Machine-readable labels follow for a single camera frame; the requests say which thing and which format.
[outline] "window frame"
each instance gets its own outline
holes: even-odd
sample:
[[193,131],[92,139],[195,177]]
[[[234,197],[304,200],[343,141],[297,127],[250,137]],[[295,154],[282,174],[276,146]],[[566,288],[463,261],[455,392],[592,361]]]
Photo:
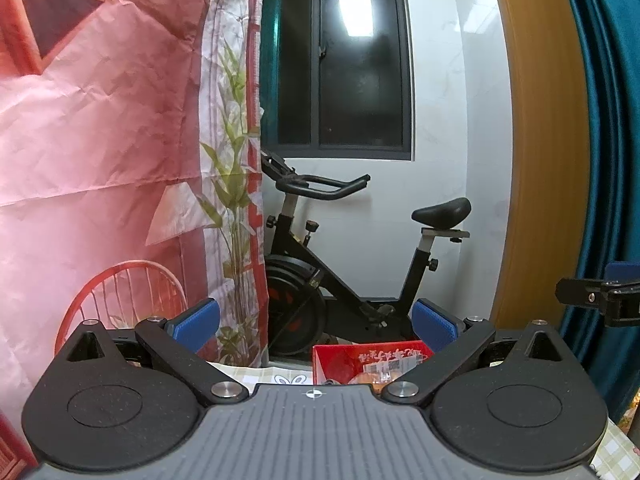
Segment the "window frame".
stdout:
[[320,143],[320,0],[311,1],[311,88],[310,88],[310,142],[309,144],[267,144],[265,147],[274,150],[283,157],[299,158],[373,158],[389,160],[411,160],[412,158],[412,81],[410,69],[409,34],[405,10],[406,1],[396,0],[398,17],[398,40],[400,49],[400,86],[401,86],[401,145],[373,146]]

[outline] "gray ribbed platform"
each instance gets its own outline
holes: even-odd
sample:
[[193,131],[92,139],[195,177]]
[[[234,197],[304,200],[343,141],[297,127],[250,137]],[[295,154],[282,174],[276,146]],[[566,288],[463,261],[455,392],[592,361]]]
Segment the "gray ribbed platform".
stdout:
[[[209,410],[193,436],[163,459],[105,475],[44,466],[33,480],[506,480],[464,462],[418,410],[377,400],[368,386],[276,386]],[[593,480],[588,468],[544,477]]]

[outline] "brown wooden panel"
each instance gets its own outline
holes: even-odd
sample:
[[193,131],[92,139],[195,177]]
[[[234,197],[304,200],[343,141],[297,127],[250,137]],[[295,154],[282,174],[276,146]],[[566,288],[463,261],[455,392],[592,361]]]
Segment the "brown wooden panel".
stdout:
[[568,0],[498,0],[511,73],[509,222],[492,309],[498,327],[558,323],[556,281],[582,243],[589,123],[582,53]]

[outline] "checkered tablecloth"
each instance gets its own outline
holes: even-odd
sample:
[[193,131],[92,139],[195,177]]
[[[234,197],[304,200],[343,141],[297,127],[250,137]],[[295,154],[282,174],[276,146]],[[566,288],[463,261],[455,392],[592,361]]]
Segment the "checkered tablecloth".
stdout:
[[[253,392],[258,383],[313,384],[309,370],[286,368],[242,368],[217,363],[213,365]],[[640,456],[634,452],[634,444],[622,430],[609,421],[605,436],[598,447],[591,467],[603,480],[636,480],[640,475]]]

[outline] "window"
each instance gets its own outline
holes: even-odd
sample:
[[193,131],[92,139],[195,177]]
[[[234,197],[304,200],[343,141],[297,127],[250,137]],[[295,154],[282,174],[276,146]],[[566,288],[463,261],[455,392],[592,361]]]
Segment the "window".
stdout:
[[402,0],[263,0],[262,142],[283,156],[410,158]]

